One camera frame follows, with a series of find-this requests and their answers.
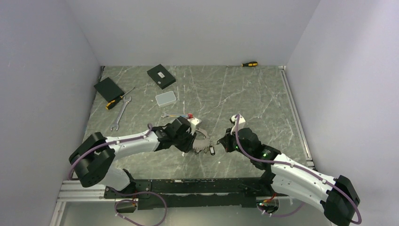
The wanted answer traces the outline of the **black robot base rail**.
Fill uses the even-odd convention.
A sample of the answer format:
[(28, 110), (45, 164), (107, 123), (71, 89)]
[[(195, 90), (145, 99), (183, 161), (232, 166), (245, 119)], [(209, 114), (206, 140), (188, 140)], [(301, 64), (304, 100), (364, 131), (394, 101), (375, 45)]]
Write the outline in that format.
[(240, 206), (254, 208), (257, 203), (272, 197), (271, 186), (260, 178), (211, 178), (211, 179), (139, 179), (119, 193), (109, 186), (105, 199), (137, 198), (139, 210), (162, 208)]

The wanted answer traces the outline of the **black key tag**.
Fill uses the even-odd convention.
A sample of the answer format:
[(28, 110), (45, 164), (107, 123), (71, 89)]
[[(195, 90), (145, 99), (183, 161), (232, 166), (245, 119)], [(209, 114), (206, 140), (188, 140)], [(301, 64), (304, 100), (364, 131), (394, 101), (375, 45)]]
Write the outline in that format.
[(211, 154), (211, 155), (215, 155), (215, 149), (214, 149), (213, 146), (210, 146), (210, 147), (209, 147), (209, 150), (210, 150), (210, 154)]

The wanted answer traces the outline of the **round metal keyring plate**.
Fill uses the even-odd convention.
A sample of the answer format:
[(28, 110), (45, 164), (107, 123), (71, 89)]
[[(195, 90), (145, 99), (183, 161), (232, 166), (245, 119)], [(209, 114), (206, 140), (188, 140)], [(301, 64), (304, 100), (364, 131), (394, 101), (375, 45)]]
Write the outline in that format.
[(201, 128), (197, 128), (195, 132), (197, 135), (200, 134), (200, 138), (195, 138), (195, 141), (193, 143), (194, 153), (199, 154), (201, 151), (203, 151), (204, 153), (210, 152), (209, 147), (213, 145), (208, 135), (208, 132)]

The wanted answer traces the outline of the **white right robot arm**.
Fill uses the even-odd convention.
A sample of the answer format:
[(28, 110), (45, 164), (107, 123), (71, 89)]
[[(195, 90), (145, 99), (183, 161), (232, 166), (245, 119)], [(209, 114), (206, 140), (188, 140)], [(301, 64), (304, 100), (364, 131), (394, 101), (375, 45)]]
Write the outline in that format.
[(360, 199), (347, 177), (328, 176), (295, 162), (280, 150), (262, 144), (250, 128), (238, 132), (227, 129), (217, 142), (226, 152), (240, 152), (264, 171), (259, 183), (264, 195), (278, 193), (298, 199), (323, 212), (337, 226), (361, 224)]

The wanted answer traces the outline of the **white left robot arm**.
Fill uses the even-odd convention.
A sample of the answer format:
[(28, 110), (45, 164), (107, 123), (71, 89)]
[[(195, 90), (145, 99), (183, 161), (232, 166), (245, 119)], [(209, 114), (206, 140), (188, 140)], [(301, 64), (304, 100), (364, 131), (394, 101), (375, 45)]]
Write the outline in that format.
[(68, 179), (75, 174), (84, 188), (98, 184), (110, 186), (128, 198), (136, 189), (134, 179), (127, 170), (116, 169), (112, 163), (134, 154), (166, 150), (172, 146), (187, 153), (193, 149), (200, 122), (197, 118), (178, 117), (164, 126), (148, 124), (146, 131), (133, 135), (105, 137), (100, 132), (93, 133), (70, 155)]

